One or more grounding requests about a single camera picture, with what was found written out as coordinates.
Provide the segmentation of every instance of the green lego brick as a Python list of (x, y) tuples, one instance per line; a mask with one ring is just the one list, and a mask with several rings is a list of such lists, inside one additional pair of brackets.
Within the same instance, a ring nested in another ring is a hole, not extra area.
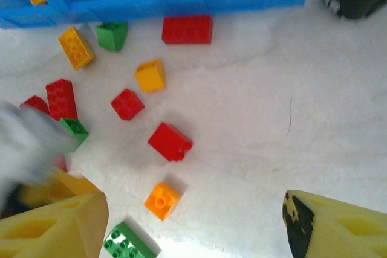
[(79, 140), (79, 145), (89, 136), (89, 132), (78, 120), (62, 118), (59, 123)]
[(110, 22), (96, 27), (98, 44), (111, 51), (120, 51), (128, 33), (126, 22)]
[(155, 258), (156, 255), (124, 223), (114, 227), (103, 247), (113, 258)]

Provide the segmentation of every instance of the black mark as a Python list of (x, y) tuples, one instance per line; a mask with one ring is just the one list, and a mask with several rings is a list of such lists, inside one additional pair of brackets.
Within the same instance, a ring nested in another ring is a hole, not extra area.
[(293, 96), (291, 97), (289, 102), (289, 129), (288, 129), (288, 134), (286, 136), (289, 136), (290, 128), (291, 128), (291, 103), (292, 102), (293, 102)]

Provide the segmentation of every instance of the white floor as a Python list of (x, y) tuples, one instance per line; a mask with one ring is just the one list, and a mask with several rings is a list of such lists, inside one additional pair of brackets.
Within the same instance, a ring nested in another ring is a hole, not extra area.
[[(282, 199), (300, 189), (387, 212), (387, 10), (339, 20), (320, 0), (305, 8), (214, 18), (211, 46), (161, 41), (162, 19), (131, 23), (118, 54), (99, 48), (73, 71), (56, 40), (65, 27), (0, 31), (0, 98), (19, 104), (73, 81), (91, 132), (71, 157), (107, 195), (108, 231), (125, 218), (161, 257), (291, 257)], [(140, 62), (161, 57), (167, 87), (142, 93)], [(110, 101), (135, 90), (146, 108), (121, 121)], [(147, 144), (161, 121), (194, 146), (168, 163)], [(185, 189), (164, 222), (143, 203), (167, 179)], [(110, 257), (103, 250), (101, 257)]]

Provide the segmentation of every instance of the crack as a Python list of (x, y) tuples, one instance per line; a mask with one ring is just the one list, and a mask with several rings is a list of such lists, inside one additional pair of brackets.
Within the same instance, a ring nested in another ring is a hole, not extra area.
[(293, 96), (291, 96), (290, 102), (289, 102), (289, 129), (286, 136), (289, 136), (290, 128), (291, 128), (291, 103), (293, 102)]

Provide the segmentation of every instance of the red lego brick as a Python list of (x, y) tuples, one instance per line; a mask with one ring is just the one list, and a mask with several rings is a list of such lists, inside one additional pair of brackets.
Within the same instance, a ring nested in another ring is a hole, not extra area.
[(73, 84), (60, 79), (46, 86), (50, 115), (56, 121), (61, 118), (78, 119)]
[(66, 164), (66, 158), (64, 155), (62, 155), (56, 162), (55, 162), (55, 166), (58, 168), (58, 169), (61, 169), (63, 170), (64, 172), (67, 172), (67, 164)]
[(148, 143), (168, 161), (181, 161), (192, 141), (170, 124), (161, 123)]
[(135, 92), (125, 89), (112, 102), (111, 106), (122, 120), (132, 120), (137, 113), (144, 109), (144, 104)]
[(212, 18), (209, 15), (164, 18), (163, 41), (170, 44), (211, 44)]
[(22, 105), (29, 105), (43, 113), (46, 113), (47, 115), (50, 115), (50, 111), (48, 110), (46, 102), (44, 102), (44, 100), (38, 96), (32, 96), (27, 101), (20, 104), (20, 107), (22, 107)]

